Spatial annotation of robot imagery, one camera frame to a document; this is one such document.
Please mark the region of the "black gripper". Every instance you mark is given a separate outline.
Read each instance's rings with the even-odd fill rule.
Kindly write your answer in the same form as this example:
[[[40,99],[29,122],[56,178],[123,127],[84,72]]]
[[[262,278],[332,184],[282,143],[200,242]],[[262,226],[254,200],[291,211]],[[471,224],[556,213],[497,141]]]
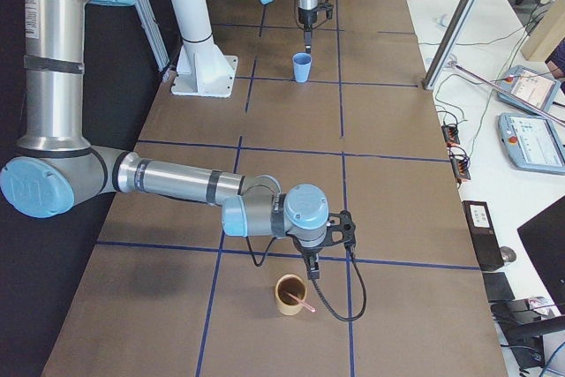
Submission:
[[[312,53],[313,26],[318,19],[319,0],[298,0],[298,23],[304,30],[305,53]]]
[[[309,280],[318,280],[320,278],[320,263],[317,255],[325,246],[325,242],[325,236],[320,236],[314,240],[303,240],[298,236],[294,237],[294,246],[305,262]]]

